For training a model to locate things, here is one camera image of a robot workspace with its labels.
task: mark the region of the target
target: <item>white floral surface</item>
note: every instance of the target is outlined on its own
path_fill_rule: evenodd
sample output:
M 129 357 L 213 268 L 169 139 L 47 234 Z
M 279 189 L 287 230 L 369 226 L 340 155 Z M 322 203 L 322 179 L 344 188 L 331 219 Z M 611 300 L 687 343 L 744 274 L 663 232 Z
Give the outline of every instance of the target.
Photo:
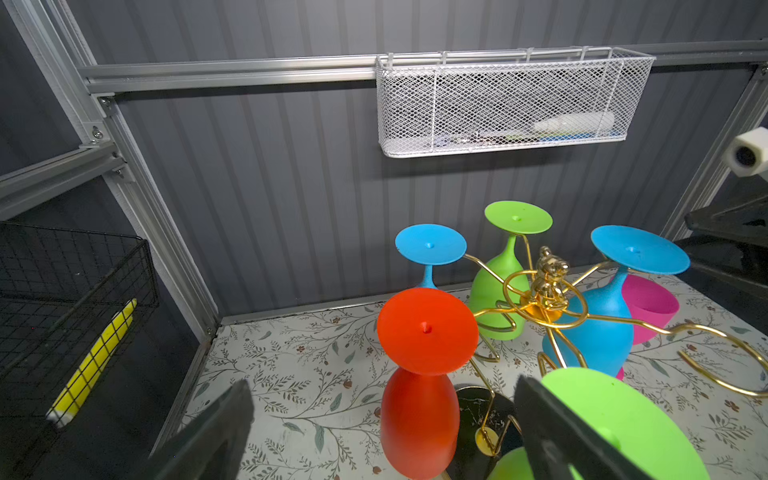
M 598 272 L 583 289 L 603 286 Z M 714 326 L 768 353 L 765 335 L 673 276 L 648 276 L 680 301 L 672 325 Z M 468 291 L 454 292 L 466 300 Z M 219 329 L 184 417 L 188 423 L 233 382 L 251 387 L 255 418 L 238 479 L 347 480 L 402 478 L 379 444 L 379 403 L 396 366 L 382 351 L 376 318 L 382 303 L 308 313 Z M 724 378 L 766 388 L 746 353 L 719 337 L 692 332 L 653 338 L 633 349 L 624 381 L 663 409 L 696 447 L 712 478 L 768 479 L 768 401 L 748 399 L 705 381 L 677 356 L 685 349 Z M 511 342 L 495 342 L 502 362 L 485 364 L 509 397 L 521 374 L 539 377 L 541 332 L 526 325 Z M 464 368 L 454 383 L 479 379 Z

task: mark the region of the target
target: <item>yellow object in black basket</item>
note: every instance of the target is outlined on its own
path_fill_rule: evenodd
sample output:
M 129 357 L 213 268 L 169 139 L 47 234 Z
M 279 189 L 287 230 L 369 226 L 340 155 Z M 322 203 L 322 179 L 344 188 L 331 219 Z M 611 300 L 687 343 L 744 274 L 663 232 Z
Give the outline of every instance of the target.
M 115 313 L 112 321 L 96 339 L 91 351 L 85 356 L 78 370 L 53 403 L 46 417 L 57 427 L 64 427 L 71 422 L 82 408 L 88 394 L 96 385 L 98 377 L 106 368 L 112 353 L 118 347 L 120 340 L 125 337 L 128 327 L 131 326 L 136 305 L 136 299 L 132 299 L 125 304 L 122 311 Z

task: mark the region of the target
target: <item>leaf print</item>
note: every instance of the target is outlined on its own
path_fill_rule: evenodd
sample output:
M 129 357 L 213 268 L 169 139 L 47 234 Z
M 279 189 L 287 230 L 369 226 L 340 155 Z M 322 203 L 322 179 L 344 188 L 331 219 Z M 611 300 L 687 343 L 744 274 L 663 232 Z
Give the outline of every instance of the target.
M 331 402 L 331 412 L 338 409 L 339 405 L 341 405 L 341 393 L 337 395 L 335 399 L 333 399 L 333 402 Z
M 206 390 L 208 390 L 208 387 L 210 386 L 209 382 L 205 382 L 203 385 L 200 386 L 199 389 L 197 389 L 197 393 L 194 394 L 194 398 L 199 397 L 203 394 Z
M 304 435 L 304 431 L 302 429 L 300 429 L 295 423 L 285 422 L 285 423 L 283 423 L 283 426 L 286 427 L 289 430 L 293 430 L 294 432 L 298 432 L 298 433 Z
M 320 425 L 315 425 L 315 446 L 318 452 L 323 451 L 323 444 L 325 443 L 325 429 Z
M 659 373 L 663 373 L 664 376 L 669 376 L 670 374 L 667 373 L 667 370 L 662 368 L 661 365 L 659 365 L 659 362 L 657 362 L 654 359 L 648 359 L 648 362 L 650 362 L 650 366 L 654 367 Z

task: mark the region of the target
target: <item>black object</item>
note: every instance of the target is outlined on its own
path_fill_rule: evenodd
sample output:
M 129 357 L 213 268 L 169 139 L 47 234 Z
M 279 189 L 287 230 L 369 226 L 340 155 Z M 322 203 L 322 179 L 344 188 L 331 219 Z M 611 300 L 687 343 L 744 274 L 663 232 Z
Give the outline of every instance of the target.
M 538 380 L 521 376 L 515 408 L 536 480 L 651 480 Z
M 458 411 L 460 416 L 456 453 L 445 471 L 452 480 L 484 480 L 491 474 L 496 462 L 517 447 L 523 446 L 514 425 L 510 425 L 502 441 L 498 455 L 489 457 L 483 455 L 475 443 L 475 433 L 482 425 L 491 393 L 485 387 L 465 386 L 456 390 L 458 396 Z M 488 426 L 501 434 L 507 417 L 515 414 L 515 406 L 507 397 L 496 393 L 493 409 L 488 417 Z
M 126 480 L 234 480 L 251 421 L 250 388 L 238 380 Z
M 692 268 L 768 299 L 767 217 L 768 194 L 740 195 L 690 212 L 685 222 L 694 235 L 675 243 L 686 250 Z M 740 268 L 728 264 L 723 252 L 729 249 L 740 253 Z
M 157 308 L 156 282 L 139 237 L 0 223 L 0 477 L 32 474 L 67 428 L 46 419 L 59 393 L 113 316 L 136 299 L 94 387 L 103 383 Z

